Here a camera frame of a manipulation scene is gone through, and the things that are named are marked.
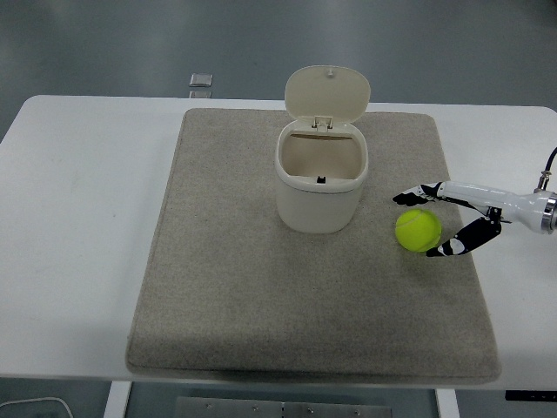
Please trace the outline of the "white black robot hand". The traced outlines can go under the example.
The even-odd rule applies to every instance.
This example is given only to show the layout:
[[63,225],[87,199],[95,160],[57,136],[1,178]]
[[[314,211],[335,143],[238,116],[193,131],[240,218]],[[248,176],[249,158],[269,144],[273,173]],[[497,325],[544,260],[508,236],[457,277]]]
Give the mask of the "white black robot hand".
[[428,257],[470,253],[500,235],[504,223],[519,222],[535,233],[556,231],[556,194],[544,190],[518,195],[486,186],[445,181],[415,186],[393,197],[393,201],[401,206],[446,201],[481,214],[448,241],[427,250]]

